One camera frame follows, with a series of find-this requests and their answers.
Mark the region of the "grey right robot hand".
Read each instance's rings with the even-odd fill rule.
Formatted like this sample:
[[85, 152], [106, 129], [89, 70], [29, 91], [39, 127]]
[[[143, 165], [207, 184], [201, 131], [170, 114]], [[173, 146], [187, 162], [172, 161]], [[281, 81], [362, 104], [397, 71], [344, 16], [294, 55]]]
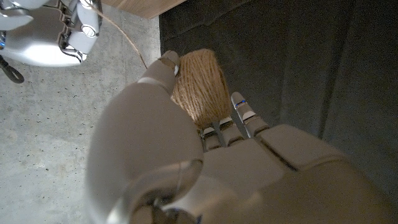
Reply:
[[39, 67], [81, 64], [102, 24], [100, 0], [2, 0], [1, 55]]

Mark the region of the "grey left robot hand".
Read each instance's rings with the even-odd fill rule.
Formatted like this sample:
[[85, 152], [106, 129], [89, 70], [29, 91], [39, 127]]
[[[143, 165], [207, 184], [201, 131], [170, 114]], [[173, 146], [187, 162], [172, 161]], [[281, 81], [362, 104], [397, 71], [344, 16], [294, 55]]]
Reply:
[[270, 127], [210, 50], [169, 51], [114, 97], [86, 166], [92, 223], [396, 223], [339, 150]]

